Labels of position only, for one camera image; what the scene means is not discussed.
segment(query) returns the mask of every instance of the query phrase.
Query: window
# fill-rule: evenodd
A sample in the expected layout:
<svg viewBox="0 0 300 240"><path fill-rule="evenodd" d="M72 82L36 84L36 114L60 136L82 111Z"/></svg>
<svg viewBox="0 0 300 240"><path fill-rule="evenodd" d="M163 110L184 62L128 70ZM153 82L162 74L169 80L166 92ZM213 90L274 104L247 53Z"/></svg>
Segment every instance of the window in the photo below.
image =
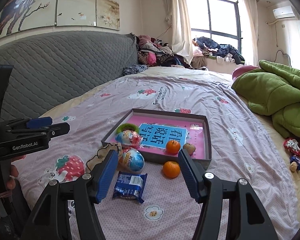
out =
<svg viewBox="0 0 300 240"><path fill-rule="evenodd" d="M228 0L187 0L192 38L207 37L230 44L241 53L238 2Z"/></svg>

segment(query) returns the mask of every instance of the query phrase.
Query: window frame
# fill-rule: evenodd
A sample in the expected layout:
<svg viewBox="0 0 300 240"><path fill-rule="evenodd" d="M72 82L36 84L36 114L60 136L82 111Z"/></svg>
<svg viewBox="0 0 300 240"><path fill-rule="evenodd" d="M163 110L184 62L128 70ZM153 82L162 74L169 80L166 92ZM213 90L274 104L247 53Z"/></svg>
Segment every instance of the window frame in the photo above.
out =
<svg viewBox="0 0 300 240"><path fill-rule="evenodd" d="M239 15L239 7L238 7L238 2L239 1L237 1L237 2L232 2L232 1L229 1L229 0L219 0L219 1L232 3L234 5L235 19L236 19L236 23L237 23L237 35L232 35L232 34L222 33L222 32L216 32L216 31L213 31L211 29L211 14L210 14L209 0L207 0L208 16L209 16L209 30L201 30L201 29L191 28L191 31L209 33L210 37L211 37L211 34L215 34L215 35L219 35L219 36L224 36L224 37L236 39L236 40L238 40L238 51L239 51L239 53L241 53L241 51L242 51L242 41L241 41L242 37L241 37L241 25L240 25L240 15Z"/></svg>

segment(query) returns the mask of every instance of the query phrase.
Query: white curtain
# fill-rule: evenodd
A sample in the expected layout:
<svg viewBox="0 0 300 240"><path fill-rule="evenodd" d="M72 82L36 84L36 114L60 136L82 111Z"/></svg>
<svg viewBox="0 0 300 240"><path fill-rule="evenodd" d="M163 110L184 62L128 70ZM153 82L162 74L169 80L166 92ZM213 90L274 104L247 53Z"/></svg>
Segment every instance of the white curtain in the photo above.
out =
<svg viewBox="0 0 300 240"><path fill-rule="evenodd" d="M172 0L163 0L164 1L164 6L166 9L167 16L165 18L165 21L167 25L170 27L172 25Z"/></svg>
<svg viewBox="0 0 300 240"><path fill-rule="evenodd" d="M242 0L240 15L242 56L246 65L258 66L258 8L257 0Z"/></svg>
<svg viewBox="0 0 300 240"><path fill-rule="evenodd" d="M193 58L191 27L186 0L172 0L172 50L190 64Z"/></svg>

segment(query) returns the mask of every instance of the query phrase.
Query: green scrunchie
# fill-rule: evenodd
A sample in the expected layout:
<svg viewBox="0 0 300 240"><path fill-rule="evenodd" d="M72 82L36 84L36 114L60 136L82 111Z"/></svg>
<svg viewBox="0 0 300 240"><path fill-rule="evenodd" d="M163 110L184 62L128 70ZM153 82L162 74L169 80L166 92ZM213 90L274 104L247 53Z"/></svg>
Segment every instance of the green scrunchie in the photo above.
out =
<svg viewBox="0 0 300 240"><path fill-rule="evenodd" d="M124 123L122 125L120 125L118 128L117 128L117 134L118 133L121 133L125 130L131 130L131 131L135 131L136 133L139 133L140 132L140 129L138 126L136 126L135 124L132 124L132 123Z"/></svg>

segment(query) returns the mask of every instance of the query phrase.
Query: kinder joy egg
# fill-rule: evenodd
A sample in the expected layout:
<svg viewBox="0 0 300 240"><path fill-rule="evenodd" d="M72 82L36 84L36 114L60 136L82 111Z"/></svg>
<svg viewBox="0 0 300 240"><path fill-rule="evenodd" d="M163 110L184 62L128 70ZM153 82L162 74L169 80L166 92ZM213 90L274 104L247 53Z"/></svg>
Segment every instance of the kinder joy egg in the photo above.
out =
<svg viewBox="0 0 300 240"><path fill-rule="evenodd" d="M123 150L119 163L128 171L139 172L145 166L145 159L136 149L127 148Z"/></svg>
<svg viewBox="0 0 300 240"><path fill-rule="evenodd" d="M139 146L142 141L142 137L135 131L126 130L119 133L115 137L115 140L123 145Z"/></svg>

